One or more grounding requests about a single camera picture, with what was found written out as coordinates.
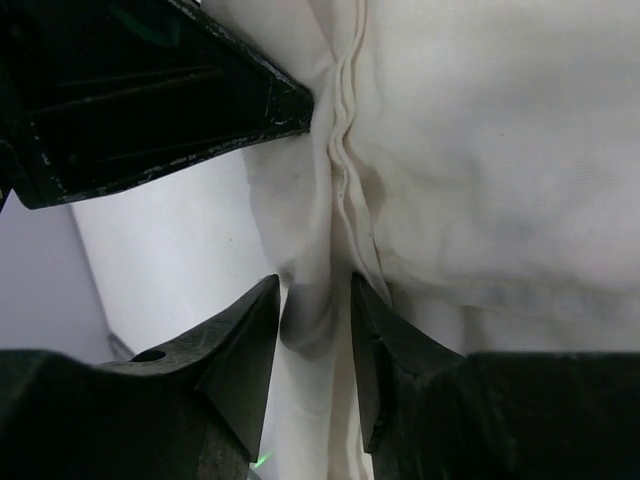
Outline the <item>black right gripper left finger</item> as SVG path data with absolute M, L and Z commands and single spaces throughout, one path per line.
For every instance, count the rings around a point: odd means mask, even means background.
M 135 453 L 258 452 L 279 308 L 269 275 L 176 338 L 106 365 L 107 441 Z

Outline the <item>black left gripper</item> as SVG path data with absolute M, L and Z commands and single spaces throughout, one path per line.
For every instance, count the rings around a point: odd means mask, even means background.
M 5 1 L 1 192 L 130 190 L 306 133 L 311 91 L 195 1 Z

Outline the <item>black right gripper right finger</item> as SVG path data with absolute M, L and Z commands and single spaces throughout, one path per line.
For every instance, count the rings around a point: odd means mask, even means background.
M 396 313 L 359 273 L 351 277 L 351 332 L 365 451 L 376 453 L 420 403 L 419 390 L 462 356 Z

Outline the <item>white t shirt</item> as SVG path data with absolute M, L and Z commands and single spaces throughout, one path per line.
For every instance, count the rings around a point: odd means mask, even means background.
M 244 153 L 288 288 L 280 479 L 368 479 L 348 287 L 448 348 L 639 346 L 635 1 L 206 1 L 315 94 Z

